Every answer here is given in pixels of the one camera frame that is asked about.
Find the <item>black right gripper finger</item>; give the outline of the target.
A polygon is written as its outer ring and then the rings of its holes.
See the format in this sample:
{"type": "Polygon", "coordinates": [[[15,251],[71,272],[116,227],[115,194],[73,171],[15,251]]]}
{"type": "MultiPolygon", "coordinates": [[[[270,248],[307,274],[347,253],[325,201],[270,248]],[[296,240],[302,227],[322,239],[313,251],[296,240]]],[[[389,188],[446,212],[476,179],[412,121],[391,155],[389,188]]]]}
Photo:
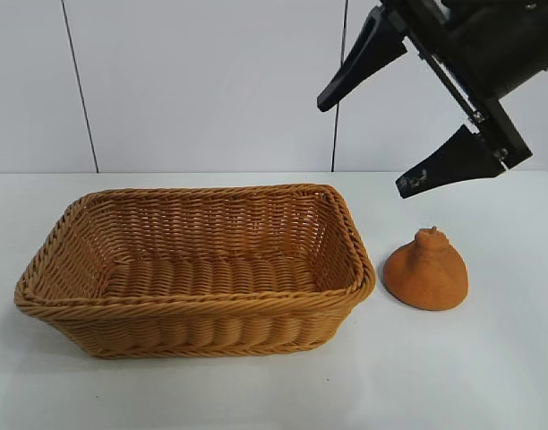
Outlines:
{"type": "Polygon", "coordinates": [[[375,6],[367,15],[354,45],[330,83],[317,97],[317,108],[327,112],[364,80],[407,52],[406,26],[397,26],[394,10],[375,6]]]}

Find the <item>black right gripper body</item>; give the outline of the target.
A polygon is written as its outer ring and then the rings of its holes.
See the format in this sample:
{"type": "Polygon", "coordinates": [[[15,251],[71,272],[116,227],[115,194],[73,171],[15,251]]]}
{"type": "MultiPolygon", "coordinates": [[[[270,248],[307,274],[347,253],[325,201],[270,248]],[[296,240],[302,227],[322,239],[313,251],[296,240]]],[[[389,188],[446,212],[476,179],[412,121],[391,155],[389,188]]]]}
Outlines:
{"type": "Polygon", "coordinates": [[[548,1],[386,1],[403,32],[507,168],[532,155],[501,99],[548,70],[548,1]]]}

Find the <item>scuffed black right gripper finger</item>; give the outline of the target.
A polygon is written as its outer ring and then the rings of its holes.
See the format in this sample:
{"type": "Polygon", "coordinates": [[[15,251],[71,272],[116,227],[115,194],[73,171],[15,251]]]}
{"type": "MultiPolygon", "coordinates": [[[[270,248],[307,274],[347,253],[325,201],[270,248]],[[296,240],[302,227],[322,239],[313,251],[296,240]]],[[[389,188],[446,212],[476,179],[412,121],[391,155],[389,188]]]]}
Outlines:
{"type": "Polygon", "coordinates": [[[458,182],[494,178],[503,165],[479,133],[459,129],[434,153],[396,180],[403,199],[458,182]]]}

